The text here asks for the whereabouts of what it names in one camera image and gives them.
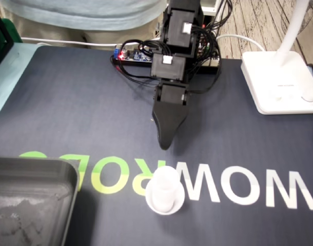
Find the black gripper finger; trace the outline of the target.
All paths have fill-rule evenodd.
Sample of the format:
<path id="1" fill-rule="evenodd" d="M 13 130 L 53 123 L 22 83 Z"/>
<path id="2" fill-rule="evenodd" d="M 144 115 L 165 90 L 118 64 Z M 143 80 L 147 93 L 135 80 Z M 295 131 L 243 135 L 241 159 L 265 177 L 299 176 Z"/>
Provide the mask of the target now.
<path id="1" fill-rule="evenodd" d="M 189 107 L 187 105 L 162 101 L 154 102 L 152 117 L 156 124 L 158 142 L 162 150 L 169 149 L 177 129 L 186 119 L 188 112 Z"/>

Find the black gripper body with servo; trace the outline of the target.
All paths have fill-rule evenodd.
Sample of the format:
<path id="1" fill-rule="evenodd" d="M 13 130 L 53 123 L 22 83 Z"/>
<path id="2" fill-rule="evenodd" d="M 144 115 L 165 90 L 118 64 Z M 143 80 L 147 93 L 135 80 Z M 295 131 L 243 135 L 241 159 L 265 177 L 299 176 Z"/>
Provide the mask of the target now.
<path id="1" fill-rule="evenodd" d="M 156 87 L 154 101 L 176 105 L 186 105 L 189 99 L 188 84 L 161 82 Z"/>

